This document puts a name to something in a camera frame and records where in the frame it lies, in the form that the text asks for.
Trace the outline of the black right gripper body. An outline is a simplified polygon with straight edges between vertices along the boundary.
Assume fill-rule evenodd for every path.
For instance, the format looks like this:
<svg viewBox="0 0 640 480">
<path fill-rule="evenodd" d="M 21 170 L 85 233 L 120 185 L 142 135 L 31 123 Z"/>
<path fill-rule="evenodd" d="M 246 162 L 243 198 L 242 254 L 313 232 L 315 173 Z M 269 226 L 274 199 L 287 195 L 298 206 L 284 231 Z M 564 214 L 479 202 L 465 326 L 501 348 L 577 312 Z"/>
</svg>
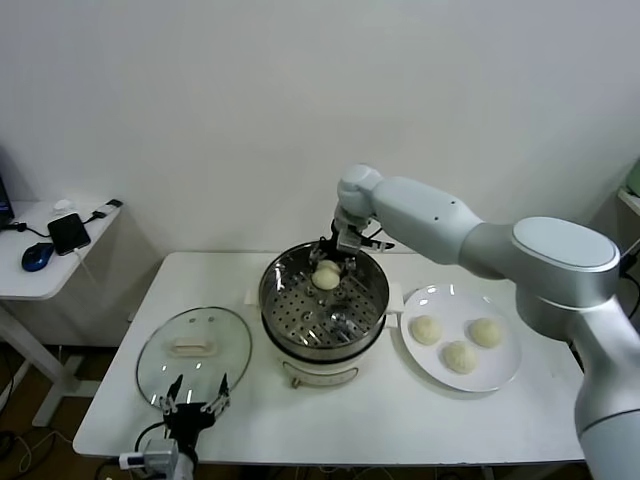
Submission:
<svg viewBox="0 0 640 480">
<path fill-rule="evenodd" d="M 360 251 L 360 230 L 342 220 L 334 219 L 330 225 L 328 255 L 325 259 L 343 262 L 347 255 L 358 255 Z"/>
</svg>

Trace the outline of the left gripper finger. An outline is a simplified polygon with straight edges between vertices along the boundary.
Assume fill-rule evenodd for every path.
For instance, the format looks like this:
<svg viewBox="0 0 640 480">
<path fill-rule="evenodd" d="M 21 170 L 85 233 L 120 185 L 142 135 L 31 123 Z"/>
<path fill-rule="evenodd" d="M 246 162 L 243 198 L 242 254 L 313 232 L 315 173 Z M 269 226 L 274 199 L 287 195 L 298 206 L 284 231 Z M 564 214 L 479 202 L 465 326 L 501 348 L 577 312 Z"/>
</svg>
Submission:
<svg viewBox="0 0 640 480">
<path fill-rule="evenodd" d="M 215 400 L 206 403 L 200 408 L 200 412 L 206 415 L 220 416 L 230 406 L 230 388 L 228 375 L 224 374 Z"/>
<path fill-rule="evenodd" d="M 167 393 L 159 397 L 159 406 L 163 413 L 176 413 L 178 411 L 176 399 L 183 381 L 183 375 L 179 374 L 176 380 L 169 386 Z"/>
</svg>

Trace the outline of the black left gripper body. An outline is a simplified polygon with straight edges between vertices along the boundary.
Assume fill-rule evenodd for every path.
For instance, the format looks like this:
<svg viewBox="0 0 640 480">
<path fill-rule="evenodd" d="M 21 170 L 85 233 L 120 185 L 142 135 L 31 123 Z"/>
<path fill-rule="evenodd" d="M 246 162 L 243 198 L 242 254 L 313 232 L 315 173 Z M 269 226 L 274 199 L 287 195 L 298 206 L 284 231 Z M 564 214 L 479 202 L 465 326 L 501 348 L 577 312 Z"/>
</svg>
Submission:
<svg viewBox="0 0 640 480">
<path fill-rule="evenodd" d="M 215 424 L 216 414 L 205 404 L 177 404 L 163 411 L 163 420 L 178 450 L 187 451 L 194 450 L 199 434 Z"/>
</svg>

